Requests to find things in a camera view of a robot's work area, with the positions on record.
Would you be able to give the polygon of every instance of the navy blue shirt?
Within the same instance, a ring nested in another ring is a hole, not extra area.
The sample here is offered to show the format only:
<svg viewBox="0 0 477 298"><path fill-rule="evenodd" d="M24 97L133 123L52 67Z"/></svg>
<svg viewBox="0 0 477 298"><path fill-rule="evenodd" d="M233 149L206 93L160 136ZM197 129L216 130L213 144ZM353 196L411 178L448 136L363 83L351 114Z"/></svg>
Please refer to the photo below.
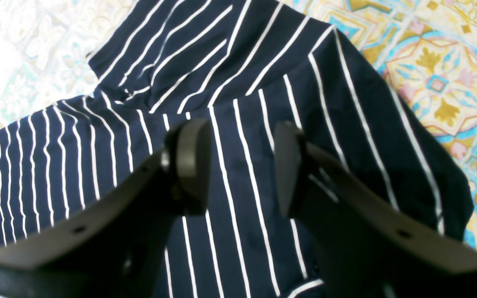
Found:
<svg viewBox="0 0 477 298"><path fill-rule="evenodd" d="M210 205L174 224L156 298L322 296L311 235L278 212L283 120L392 208L463 237L464 174L330 24L274 0L140 0L89 64L93 96L0 130L0 247L90 206L196 117L214 128Z"/></svg>

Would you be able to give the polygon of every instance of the patterned rug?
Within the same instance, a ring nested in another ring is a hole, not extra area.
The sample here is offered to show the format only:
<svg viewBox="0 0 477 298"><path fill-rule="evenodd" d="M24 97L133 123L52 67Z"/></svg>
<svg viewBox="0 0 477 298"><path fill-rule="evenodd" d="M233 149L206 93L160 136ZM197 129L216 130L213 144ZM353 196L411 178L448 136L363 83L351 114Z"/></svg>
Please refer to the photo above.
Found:
<svg viewBox="0 0 477 298"><path fill-rule="evenodd" d="M91 92L85 55L134 0L0 0L0 128ZM284 0L335 24L467 174L477 249L477 0Z"/></svg>

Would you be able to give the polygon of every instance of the clothing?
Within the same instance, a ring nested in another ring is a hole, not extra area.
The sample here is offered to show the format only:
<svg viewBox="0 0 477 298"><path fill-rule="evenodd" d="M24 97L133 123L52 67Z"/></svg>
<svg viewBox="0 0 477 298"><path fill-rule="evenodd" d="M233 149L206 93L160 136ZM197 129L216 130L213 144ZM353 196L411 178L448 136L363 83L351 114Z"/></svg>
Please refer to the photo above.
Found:
<svg viewBox="0 0 477 298"><path fill-rule="evenodd" d="M93 96L0 130L0 247L90 206L196 117L214 129L210 205L174 224L156 298L322 296L310 234L278 212L284 120L394 208L462 239L464 174L329 24L272 0L141 0L89 64Z"/></svg>

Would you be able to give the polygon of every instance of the striped shirt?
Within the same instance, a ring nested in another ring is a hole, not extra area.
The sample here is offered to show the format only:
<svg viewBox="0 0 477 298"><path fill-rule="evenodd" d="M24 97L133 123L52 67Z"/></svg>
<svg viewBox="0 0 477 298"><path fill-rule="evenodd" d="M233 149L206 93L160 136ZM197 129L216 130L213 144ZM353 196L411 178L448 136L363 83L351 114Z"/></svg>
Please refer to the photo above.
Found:
<svg viewBox="0 0 477 298"><path fill-rule="evenodd" d="M214 129L210 205L174 224L156 298L320 296L312 236L278 212L284 120L393 208L463 237L464 174L332 25L274 0L141 0L89 64L92 96L0 130L0 247L99 200L191 118Z"/></svg>

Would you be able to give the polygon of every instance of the pink flower motif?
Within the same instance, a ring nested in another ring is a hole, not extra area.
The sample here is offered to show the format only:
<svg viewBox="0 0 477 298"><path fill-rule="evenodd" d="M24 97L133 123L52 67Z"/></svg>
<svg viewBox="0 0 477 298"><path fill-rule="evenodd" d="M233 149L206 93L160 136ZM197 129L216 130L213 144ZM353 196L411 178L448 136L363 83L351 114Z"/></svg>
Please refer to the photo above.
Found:
<svg viewBox="0 0 477 298"><path fill-rule="evenodd" d="M417 33L417 34L421 34L422 31L424 30L424 24L422 22L419 22L418 19L415 19L410 24L410 30Z"/></svg>
<svg viewBox="0 0 477 298"><path fill-rule="evenodd" d="M474 80L477 78L477 75L473 74L470 70L464 68L460 71L460 77L458 81L467 87L472 87Z"/></svg>
<svg viewBox="0 0 477 298"><path fill-rule="evenodd" d="M399 89L399 94L407 103L413 100L413 97L415 96L416 92L417 92L417 89L415 89L409 84L403 84L402 87Z"/></svg>
<svg viewBox="0 0 477 298"><path fill-rule="evenodd" d="M462 160L467 153L467 147L465 147L465 145L461 144L460 142L454 142L452 148L450 148L450 152L457 159Z"/></svg>

